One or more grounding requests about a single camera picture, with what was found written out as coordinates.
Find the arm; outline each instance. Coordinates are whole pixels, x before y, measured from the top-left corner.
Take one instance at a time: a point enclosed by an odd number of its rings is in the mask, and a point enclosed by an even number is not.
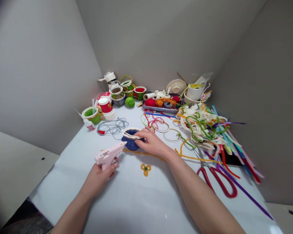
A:
[[[52,234],[81,233],[91,200],[99,194],[107,179],[114,175],[117,167],[118,164],[114,163],[103,172],[97,164],[93,165],[84,185],[55,225]]]
[[[165,159],[182,199],[202,233],[245,233],[209,186],[150,128],[146,127],[135,135],[146,138],[145,143],[135,141],[139,147]]]

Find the green yarn ball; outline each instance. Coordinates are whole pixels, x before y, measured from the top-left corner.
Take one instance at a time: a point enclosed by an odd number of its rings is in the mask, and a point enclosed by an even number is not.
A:
[[[128,97],[125,100],[125,104],[128,107],[134,107],[134,99],[132,97]]]

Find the red yarn ball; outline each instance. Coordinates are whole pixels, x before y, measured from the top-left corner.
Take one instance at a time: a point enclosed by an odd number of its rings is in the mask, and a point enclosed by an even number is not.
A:
[[[150,98],[150,99],[146,100],[145,105],[146,106],[155,107],[155,101],[154,101],[154,99]]]
[[[180,102],[180,98],[179,98],[179,97],[177,97],[177,96],[173,97],[173,100],[175,100],[177,103],[179,103],[179,102]]]

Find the scissor handle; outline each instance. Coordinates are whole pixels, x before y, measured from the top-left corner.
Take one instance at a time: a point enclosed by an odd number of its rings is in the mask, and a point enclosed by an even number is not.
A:
[[[202,171],[203,173],[203,176],[204,176],[204,179],[205,179],[205,182],[207,183],[207,185],[214,191],[213,187],[212,187],[212,184],[211,182],[209,182],[209,179],[208,179],[208,176],[207,176],[207,173],[206,173],[206,170],[204,167],[200,167],[200,169],[198,170],[198,172],[196,173],[197,175],[199,175],[200,171]]]
[[[233,182],[220,170],[214,168],[214,167],[210,167],[209,168],[211,170],[211,172],[213,173],[214,177],[216,178],[216,180],[218,181],[220,187],[222,188],[224,194],[229,197],[229,198],[235,198],[238,195],[238,191],[237,188],[235,187],[235,185],[233,184]],[[219,178],[219,176],[217,175],[217,173],[220,173],[231,185],[231,188],[233,190],[232,194],[230,194],[227,190],[227,188],[225,187],[225,185],[222,183],[221,179]]]

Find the hand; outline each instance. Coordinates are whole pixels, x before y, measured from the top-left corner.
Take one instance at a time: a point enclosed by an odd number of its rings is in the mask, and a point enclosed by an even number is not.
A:
[[[117,167],[118,164],[114,163],[109,166],[105,171],[102,171],[101,165],[98,166],[95,163],[91,168],[89,175],[84,185],[81,187],[78,195],[82,196],[84,199],[91,201],[99,194],[105,182],[109,178],[113,177],[114,171]]]
[[[135,140],[134,142],[148,153],[158,155],[164,159],[174,154],[174,150],[159,139],[149,127],[145,127],[134,135],[146,139],[146,142],[141,140]]]

